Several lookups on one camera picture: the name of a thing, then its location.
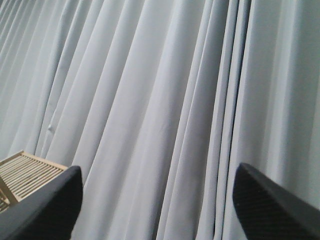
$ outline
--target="black textured surface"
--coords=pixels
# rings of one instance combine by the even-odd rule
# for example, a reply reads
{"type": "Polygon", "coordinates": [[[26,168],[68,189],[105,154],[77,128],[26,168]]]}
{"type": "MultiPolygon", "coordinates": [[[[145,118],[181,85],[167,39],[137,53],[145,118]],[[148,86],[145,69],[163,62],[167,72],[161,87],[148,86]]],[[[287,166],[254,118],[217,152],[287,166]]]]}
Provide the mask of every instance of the black textured surface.
{"type": "Polygon", "coordinates": [[[0,240],[69,240],[82,198],[80,167],[69,167],[0,214],[0,240]]]}
{"type": "Polygon", "coordinates": [[[237,169],[232,197],[248,240],[320,240],[320,212],[249,164],[237,169]]]}

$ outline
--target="white curtain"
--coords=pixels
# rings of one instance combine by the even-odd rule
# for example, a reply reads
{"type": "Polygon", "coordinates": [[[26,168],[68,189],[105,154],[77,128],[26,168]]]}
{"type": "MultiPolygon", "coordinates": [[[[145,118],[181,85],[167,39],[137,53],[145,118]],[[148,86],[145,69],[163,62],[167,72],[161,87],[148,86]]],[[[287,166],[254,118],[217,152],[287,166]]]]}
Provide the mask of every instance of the white curtain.
{"type": "Polygon", "coordinates": [[[320,207],[320,1],[0,4],[0,158],[81,166],[73,240],[245,240],[240,162],[320,207]]]}

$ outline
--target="pleat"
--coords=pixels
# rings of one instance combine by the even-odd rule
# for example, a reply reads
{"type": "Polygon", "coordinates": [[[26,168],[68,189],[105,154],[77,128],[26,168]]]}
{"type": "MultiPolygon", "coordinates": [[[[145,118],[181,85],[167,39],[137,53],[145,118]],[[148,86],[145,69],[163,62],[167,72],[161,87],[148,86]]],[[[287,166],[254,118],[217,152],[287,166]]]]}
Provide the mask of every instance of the pleat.
{"type": "Polygon", "coordinates": [[[91,6],[91,1],[80,0],[77,9],[68,30],[67,37],[63,46],[61,57],[54,75],[54,80],[50,89],[50,95],[47,100],[42,125],[39,128],[39,138],[36,143],[35,154],[40,155],[44,146],[46,132],[49,128],[50,121],[53,117],[58,101],[60,99],[62,89],[65,86],[67,74],[73,62],[75,51],[81,36],[84,24],[87,19],[88,11],[91,6]]]}
{"type": "Polygon", "coordinates": [[[274,46],[274,65],[270,81],[270,97],[266,113],[264,142],[266,151],[263,158],[272,159],[270,163],[262,161],[260,168],[274,181],[281,184],[285,179],[286,139],[288,138],[290,94],[294,81],[294,65],[296,61],[298,35],[296,30],[297,15],[300,6],[282,3],[279,16],[279,29],[274,46]]]}
{"type": "Polygon", "coordinates": [[[32,78],[30,79],[28,91],[25,95],[25,105],[20,115],[20,123],[15,126],[16,133],[11,142],[9,153],[15,153],[19,149],[25,149],[27,152],[34,153],[34,149],[28,146],[29,138],[31,134],[37,134],[37,132],[32,132],[34,125],[38,125],[38,122],[41,122],[42,119],[37,115],[39,105],[46,105],[47,101],[43,95],[47,94],[47,91],[44,90],[51,86],[52,76],[54,74],[50,71],[50,68],[54,68],[55,55],[59,51],[55,48],[55,39],[59,38],[59,19],[63,13],[64,4],[62,1],[57,1],[52,15],[49,19],[49,25],[45,30],[45,34],[42,39],[42,43],[38,46],[39,56],[36,60],[34,72],[32,78]]]}
{"type": "Polygon", "coordinates": [[[73,165],[85,182],[95,158],[131,48],[144,0],[126,1],[94,94],[73,165]]]}
{"type": "Polygon", "coordinates": [[[105,1],[94,26],[82,62],[70,89],[46,157],[70,165],[92,104],[112,39],[123,9],[123,1],[105,1]]]}
{"type": "MultiPolygon", "coordinates": [[[[233,238],[239,238],[241,240],[246,239],[239,221],[237,220],[232,202],[232,190],[235,172],[240,162],[247,162],[259,168],[259,164],[262,164],[264,161],[266,161],[262,158],[262,151],[267,128],[261,126],[266,126],[268,119],[271,117],[269,116],[270,113],[268,113],[268,108],[266,107],[270,98],[273,98],[272,80],[270,79],[273,79],[279,74],[279,72],[277,72],[277,65],[279,62],[276,54],[276,48],[279,47],[277,46],[277,40],[281,38],[282,34],[279,27],[284,23],[281,21],[283,13],[290,13],[285,17],[288,20],[287,23],[292,21],[292,19],[289,19],[295,15],[295,10],[293,8],[293,11],[288,11],[288,7],[291,8],[295,4],[296,3],[292,4],[292,2],[289,3],[288,1],[278,3],[260,1],[252,2],[251,5],[245,43],[246,48],[244,50],[242,70],[239,81],[230,161],[228,169],[224,169],[220,175],[228,176],[227,184],[224,186],[223,193],[225,199],[224,213],[223,216],[221,216],[221,218],[223,218],[223,240],[233,238]],[[267,26],[264,27],[264,24],[266,23],[263,19],[270,19],[271,16],[272,20],[268,22],[268,28],[265,28],[267,26]],[[265,48],[261,48],[262,42],[258,40],[259,38],[256,36],[259,36],[260,39],[264,39],[263,45],[265,48]],[[265,61],[258,60],[258,56],[259,58],[264,56],[265,61]],[[252,114],[249,112],[254,113],[254,118],[248,118],[252,114]],[[242,121],[245,121],[246,123],[240,127],[239,123],[242,121]]],[[[286,25],[286,29],[289,32],[292,31],[292,27],[290,28],[290,25],[291,24],[286,25]]],[[[291,34],[289,33],[289,35],[286,35],[286,39],[288,39],[288,37],[290,38],[291,34]]],[[[285,53],[288,51],[288,49],[290,49],[290,46],[288,46],[287,49],[283,48],[282,53],[285,53]]],[[[282,77],[281,79],[278,78],[277,81],[279,83],[281,82],[281,85],[286,85],[286,81],[282,79],[282,77]]],[[[267,161],[270,164],[273,164],[272,159],[268,159],[267,161]]]]}
{"type": "Polygon", "coordinates": [[[6,157],[9,153],[10,145],[15,137],[17,127],[20,122],[26,99],[31,87],[33,76],[35,75],[36,65],[38,63],[40,48],[45,35],[45,29],[48,26],[48,19],[51,17],[52,2],[45,2],[40,9],[40,13],[37,12],[39,8],[35,8],[34,15],[30,18],[27,29],[30,32],[26,32],[23,36],[25,41],[29,41],[30,44],[25,49],[25,45],[21,45],[21,51],[18,51],[22,55],[22,58],[17,57],[17,64],[21,64],[18,70],[12,66],[0,102],[0,154],[1,157],[6,157]]]}
{"type": "Polygon", "coordinates": [[[291,5],[293,17],[288,17],[292,26],[291,51],[290,54],[285,54],[286,57],[282,57],[290,63],[286,88],[290,101],[286,99],[283,104],[288,113],[287,116],[284,115],[288,121],[285,133],[287,139],[283,138],[281,143],[286,146],[287,152],[284,154],[285,160],[279,161],[282,168],[279,172],[283,173],[281,180],[279,176],[271,175],[277,183],[316,208],[319,207],[319,198],[315,192],[319,192],[319,187],[317,181],[313,181],[316,178],[310,177],[315,176],[317,171],[317,168],[314,168],[317,160],[314,155],[311,156],[311,149],[314,144],[313,136],[317,134],[313,125],[317,119],[315,114],[319,94],[319,4],[318,1],[302,1],[291,5]]]}
{"type": "Polygon", "coordinates": [[[41,142],[39,142],[39,146],[36,150],[36,152],[43,158],[46,157],[49,147],[52,143],[53,136],[56,132],[57,125],[62,116],[63,109],[69,96],[70,89],[79,70],[79,66],[86,52],[88,42],[91,38],[103,2],[104,0],[96,0],[93,1],[89,6],[89,11],[87,17],[85,18],[79,40],[76,44],[75,52],[73,54],[70,66],[67,69],[66,77],[65,79],[62,78],[53,82],[52,87],[54,89],[58,89],[56,91],[56,95],[54,94],[55,92],[52,92],[51,96],[49,97],[48,106],[52,106],[50,107],[51,111],[47,111],[44,116],[44,122],[49,122],[49,125],[44,125],[41,128],[41,142]]]}
{"type": "Polygon", "coordinates": [[[164,239],[166,223],[167,223],[168,214],[169,214],[170,200],[171,200],[172,191],[173,191],[173,184],[174,184],[178,162],[179,162],[178,158],[180,156],[182,145],[184,142],[185,131],[188,123],[186,119],[188,119],[189,110],[190,110],[192,99],[193,99],[192,96],[193,96],[193,92],[194,92],[196,81],[197,81],[197,75],[198,75],[199,68],[202,62],[202,57],[204,54],[203,47],[205,44],[206,33],[208,30],[210,10],[212,7],[212,3],[213,2],[211,0],[207,0],[205,2],[203,14],[202,14],[202,18],[199,26],[192,63],[190,66],[190,73],[189,73],[187,86],[185,90],[185,96],[184,96],[183,105],[181,109],[180,121],[178,124],[178,129],[177,129],[176,138],[174,142],[174,149],[173,149],[172,158],[170,162],[168,180],[166,184],[165,195],[163,198],[159,225],[157,230],[157,236],[156,236],[157,240],[164,239]]]}
{"type": "Polygon", "coordinates": [[[214,226],[216,218],[216,205],[219,204],[216,202],[217,178],[220,164],[220,153],[231,62],[232,58],[235,58],[235,56],[239,57],[243,51],[241,41],[238,43],[235,41],[238,6],[239,1],[232,0],[229,2],[227,11],[228,14],[226,19],[221,61],[213,107],[210,142],[205,171],[203,201],[195,238],[196,240],[212,240],[215,234],[214,226]]]}
{"type": "Polygon", "coordinates": [[[94,191],[97,198],[93,200],[93,205],[88,198],[84,199],[83,204],[88,209],[79,217],[74,239],[89,238],[87,229],[93,229],[93,238],[96,239],[124,237],[121,232],[114,232],[112,218],[152,92],[170,24],[172,4],[170,1],[150,0],[143,5],[117,93],[85,184],[88,196],[93,190],[90,186],[98,184],[94,191]],[[102,179],[98,177],[100,174],[104,175],[102,179]],[[105,204],[100,204],[102,198],[98,196],[106,196],[103,201],[105,204]],[[99,211],[91,208],[98,205],[101,207],[99,211]]]}
{"type": "Polygon", "coordinates": [[[26,2],[23,3],[21,0],[16,0],[16,1],[11,1],[11,5],[8,6],[8,11],[6,14],[3,16],[3,29],[0,33],[0,54],[1,58],[2,57],[2,52],[6,51],[4,48],[5,43],[8,42],[9,40],[7,39],[8,33],[11,30],[11,33],[14,31],[13,30],[13,24],[17,24],[19,22],[19,19],[21,18],[21,13],[23,12],[23,7],[21,8],[20,5],[26,4],[26,2]]]}
{"type": "Polygon", "coordinates": [[[210,10],[206,41],[214,43],[203,48],[206,54],[192,93],[174,181],[172,186],[167,185],[172,194],[163,239],[194,239],[197,234],[228,2],[214,1],[210,10]]]}
{"type": "Polygon", "coordinates": [[[125,235],[121,238],[126,240],[156,238],[203,6],[200,1],[175,2],[155,82],[114,213],[111,236],[118,237],[118,232],[123,231],[125,235]],[[116,224],[120,221],[126,223],[121,228],[116,224]]]}
{"type": "Polygon", "coordinates": [[[19,45],[21,45],[21,37],[24,34],[26,22],[28,21],[30,11],[33,7],[33,2],[30,2],[29,4],[26,3],[27,2],[25,1],[19,6],[10,31],[8,32],[5,41],[3,41],[3,45],[0,45],[0,76],[3,79],[0,82],[0,97],[4,86],[9,81],[8,73],[10,72],[13,61],[16,58],[16,55],[19,54],[17,49],[19,45]]]}
{"type": "Polygon", "coordinates": [[[1,4],[0,9],[0,33],[4,30],[5,23],[7,22],[10,11],[14,4],[14,0],[6,0],[1,4]]]}
{"type": "Polygon", "coordinates": [[[247,39],[248,16],[250,1],[242,0],[238,3],[237,18],[235,25],[234,41],[230,63],[219,162],[216,172],[216,195],[214,216],[214,240],[222,238],[225,214],[225,197],[228,179],[229,158],[231,141],[233,138],[234,117],[237,105],[238,87],[243,70],[243,57],[247,39]]]}
{"type": "Polygon", "coordinates": [[[65,2],[63,10],[60,11],[60,17],[57,18],[57,28],[55,36],[53,37],[48,61],[46,63],[44,78],[42,79],[43,86],[38,95],[39,98],[37,99],[38,103],[36,111],[32,113],[35,121],[33,122],[33,126],[31,124],[29,125],[32,126],[32,128],[30,128],[30,132],[28,133],[25,149],[28,149],[30,153],[35,153],[36,151],[50,92],[57,74],[58,66],[61,62],[62,52],[66,44],[68,32],[74,19],[78,3],[78,0],[69,0],[65,2]]]}

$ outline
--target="curtain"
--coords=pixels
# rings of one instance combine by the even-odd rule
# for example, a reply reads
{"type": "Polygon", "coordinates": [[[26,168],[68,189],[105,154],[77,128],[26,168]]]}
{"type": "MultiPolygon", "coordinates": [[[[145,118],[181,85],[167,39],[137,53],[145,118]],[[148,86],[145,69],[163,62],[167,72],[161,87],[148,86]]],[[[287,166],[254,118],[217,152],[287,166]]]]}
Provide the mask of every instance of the curtain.
{"type": "Polygon", "coordinates": [[[245,240],[250,163],[320,208],[318,0],[0,0],[0,158],[82,170],[73,240],[245,240]]]}

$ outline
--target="fabric drape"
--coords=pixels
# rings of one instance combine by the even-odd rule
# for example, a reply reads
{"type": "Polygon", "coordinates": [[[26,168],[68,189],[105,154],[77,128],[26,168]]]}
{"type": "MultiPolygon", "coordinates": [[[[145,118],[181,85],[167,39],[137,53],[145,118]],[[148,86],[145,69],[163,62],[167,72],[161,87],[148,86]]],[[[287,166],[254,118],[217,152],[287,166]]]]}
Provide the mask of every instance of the fabric drape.
{"type": "Polygon", "coordinates": [[[0,0],[0,158],[79,165],[73,240],[245,240],[250,163],[320,207],[317,0],[0,0]]]}

